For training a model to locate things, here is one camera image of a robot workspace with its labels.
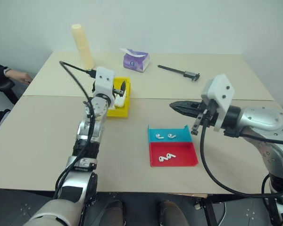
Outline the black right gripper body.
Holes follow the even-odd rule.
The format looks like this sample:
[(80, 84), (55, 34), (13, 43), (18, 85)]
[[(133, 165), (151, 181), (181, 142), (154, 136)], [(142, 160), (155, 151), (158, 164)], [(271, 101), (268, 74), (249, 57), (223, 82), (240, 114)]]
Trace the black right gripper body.
[(191, 133), (193, 135), (197, 135), (199, 126), (203, 125), (205, 120), (208, 121), (209, 125), (209, 122), (216, 114), (218, 104), (215, 100), (211, 99), (207, 104), (202, 100), (199, 103), (194, 102), (192, 106), (194, 107), (194, 118), (196, 120), (192, 127)]

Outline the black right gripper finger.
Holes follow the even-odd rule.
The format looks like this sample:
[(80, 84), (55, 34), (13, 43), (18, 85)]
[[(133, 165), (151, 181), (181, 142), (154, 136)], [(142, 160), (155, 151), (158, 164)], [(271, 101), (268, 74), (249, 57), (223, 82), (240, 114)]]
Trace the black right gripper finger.
[(198, 116), (200, 113), (197, 108), (174, 107), (173, 109), (185, 116)]
[(171, 108), (198, 108), (200, 102), (194, 101), (175, 101), (169, 104)]

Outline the bystander bare hand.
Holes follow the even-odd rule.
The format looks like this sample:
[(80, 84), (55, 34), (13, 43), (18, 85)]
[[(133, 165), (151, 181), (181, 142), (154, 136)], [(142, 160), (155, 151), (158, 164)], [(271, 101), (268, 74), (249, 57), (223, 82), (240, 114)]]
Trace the bystander bare hand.
[(5, 75), (10, 79), (14, 79), (20, 83), (27, 85), (29, 85), (33, 81), (32, 77), (28, 73), (16, 70), (8, 70)]

